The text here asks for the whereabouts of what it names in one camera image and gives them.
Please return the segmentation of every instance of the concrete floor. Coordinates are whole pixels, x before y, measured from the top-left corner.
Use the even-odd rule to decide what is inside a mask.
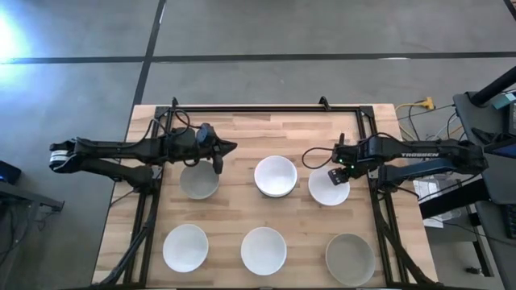
[[[4,0],[0,60],[143,56],[157,4]],[[169,0],[155,55],[516,52],[515,28],[502,0]],[[326,96],[334,103],[401,104],[432,96],[445,106],[454,93],[480,89],[514,61],[153,64],[142,103],[168,104],[172,96],[185,104],[314,103]],[[140,63],[0,64],[0,160],[23,170],[22,188],[66,200],[44,231],[27,236],[7,288],[89,284],[113,183],[87,173],[51,172],[48,145],[76,136],[123,140],[141,68]],[[446,108],[414,122],[420,135],[433,135],[452,113]],[[470,244],[432,245],[432,253],[445,284],[503,289],[498,278],[463,272],[478,263]]]

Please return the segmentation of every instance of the wooden table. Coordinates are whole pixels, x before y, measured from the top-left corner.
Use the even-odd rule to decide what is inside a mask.
[[[393,105],[373,107],[377,130],[400,137]],[[142,137],[155,108],[135,107],[127,141],[136,141]],[[377,268],[365,287],[385,286],[367,179],[362,177],[350,181],[352,189],[343,204],[321,206],[309,194],[307,183],[311,170],[304,168],[301,162],[301,155],[308,148],[332,147],[340,132],[345,133],[346,143],[356,143],[359,133],[354,114],[292,112],[189,115],[193,124],[210,123],[220,138],[237,142],[238,147],[224,158],[217,193],[204,201],[190,200],[181,191],[178,181],[183,164],[165,165],[148,287],[343,287],[331,276],[325,263],[326,246],[340,233],[359,235],[375,252]],[[307,163],[320,164],[328,158],[327,151],[313,153],[306,159]],[[283,155],[293,161],[298,169],[298,183],[287,197],[267,198],[254,185],[254,168],[268,155]],[[403,160],[394,163],[403,164]],[[133,166],[137,162],[124,160],[124,164]],[[129,190],[127,184],[117,184],[113,198]],[[137,194],[132,194],[110,209],[93,282],[106,277],[126,251],[137,200]],[[418,201],[410,194],[398,192],[393,195],[393,203],[403,246],[425,274],[437,280]],[[206,232],[210,250],[199,269],[190,273],[176,273],[166,266],[162,247],[170,230],[185,223],[200,226]],[[240,258],[243,237],[258,226],[278,230],[288,246],[285,265],[271,276],[252,274]],[[389,258],[396,275],[396,259],[392,249]],[[135,271],[139,271],[138,265],[137,262]]]

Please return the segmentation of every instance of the white ceramic bowl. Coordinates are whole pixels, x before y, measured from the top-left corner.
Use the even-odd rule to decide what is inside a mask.
[[[308,190],[310,195],[321,205],[340,205],[349,196],[349,182],[333,185],[328,172],[329,167],[322,167],[310,174]]]
[[[289,194],[297,181],[296,167],[283,156],[269,156],[256,165],[256,186],[269,197],[283,197]]]
[[[240,255],[249,271],[267,276],[276,273],[285,263],[287,244],[276,230],[259,227],[243,238]]]
[[[186,273],[201,266],[208,255],[208,238],[196,225],[173,229],[163,244],[163,258],[174,271]]]
[[[376,266],[371,247],[354,234],[339,234],[326,248],[326,265],[342,284],[358,287],[368,282]]]
[[[179,185],[189,198],[205,199],[217,191],[218,175],[210,162],[199,161],[199,164],[183,169]]]

